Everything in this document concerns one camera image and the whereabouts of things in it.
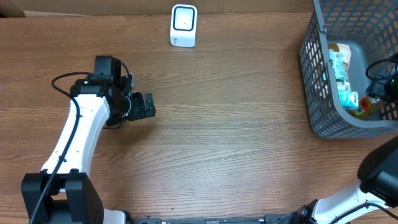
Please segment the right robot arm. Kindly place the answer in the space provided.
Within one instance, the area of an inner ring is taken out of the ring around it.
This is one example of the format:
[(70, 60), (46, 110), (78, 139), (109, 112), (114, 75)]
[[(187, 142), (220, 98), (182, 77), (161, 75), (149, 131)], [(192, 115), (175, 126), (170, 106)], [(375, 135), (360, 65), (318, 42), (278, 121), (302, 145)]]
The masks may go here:
[(357, 178), (355, 183), (331, 197), (300, 207), (287, 223), (349, 223), (373, 207), (397, 219), (397, 215), (388, 210), (397, 206), (396, 137), (365, 157)]

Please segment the teal tissue pack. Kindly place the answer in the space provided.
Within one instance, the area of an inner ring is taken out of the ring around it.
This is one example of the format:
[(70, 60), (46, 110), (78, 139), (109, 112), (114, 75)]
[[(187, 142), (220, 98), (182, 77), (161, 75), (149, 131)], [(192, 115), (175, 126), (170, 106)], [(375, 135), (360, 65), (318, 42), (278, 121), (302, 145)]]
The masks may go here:
[(338, 96), (342, 107), (346, 110), (356, 110), (359, 106), (357, 91), (338, 90)]

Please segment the yellow liquid bottle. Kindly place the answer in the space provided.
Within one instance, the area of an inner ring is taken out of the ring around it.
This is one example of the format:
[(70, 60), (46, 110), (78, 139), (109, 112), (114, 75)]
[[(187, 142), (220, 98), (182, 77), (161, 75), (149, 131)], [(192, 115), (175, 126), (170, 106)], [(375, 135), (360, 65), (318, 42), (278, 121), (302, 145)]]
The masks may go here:
[(365, 120), (378, 112), (384, 105), (385, 101), (379, 98), (363, 96), (359, 99), (358, 108), (349, 110), (348, 113), (357, 119)]

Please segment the brown snack packet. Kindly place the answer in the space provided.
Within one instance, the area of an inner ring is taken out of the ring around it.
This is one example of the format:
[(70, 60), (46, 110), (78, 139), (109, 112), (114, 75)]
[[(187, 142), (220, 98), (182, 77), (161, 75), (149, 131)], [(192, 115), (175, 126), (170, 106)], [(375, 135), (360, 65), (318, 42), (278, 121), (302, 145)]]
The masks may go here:
[(338, 82), (347, 82), (349, 80), (348, 69), (351, 60), (351, 49), (346, 44), (328, 44), (332, 68)]

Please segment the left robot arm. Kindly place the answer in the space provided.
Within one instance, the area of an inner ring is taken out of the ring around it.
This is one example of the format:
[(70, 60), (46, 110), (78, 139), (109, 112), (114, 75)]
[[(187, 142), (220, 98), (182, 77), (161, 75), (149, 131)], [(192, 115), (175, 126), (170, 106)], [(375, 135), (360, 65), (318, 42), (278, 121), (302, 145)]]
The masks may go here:
[(155, 116), (151, 93), (132, 92), (133, 75), (113, 56), (97, 56), (70, 91), (70, 110), (57, 145), (38, 173), (28, 173), (21, 192), (30, 223), (132, 223), (129, 212), (106, 209), (90, 180), (94, 151), (104, 129)]

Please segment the white barcode snack packet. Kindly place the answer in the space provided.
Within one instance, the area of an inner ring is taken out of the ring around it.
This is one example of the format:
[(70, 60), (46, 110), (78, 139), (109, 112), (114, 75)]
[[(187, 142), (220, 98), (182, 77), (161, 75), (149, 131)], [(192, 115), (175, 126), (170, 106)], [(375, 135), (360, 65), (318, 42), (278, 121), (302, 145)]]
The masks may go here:
[(336, 85), (337, 85), (338, 90), (351, 91), (350, 82), (343, 81), (343, 80), (337, 80)]

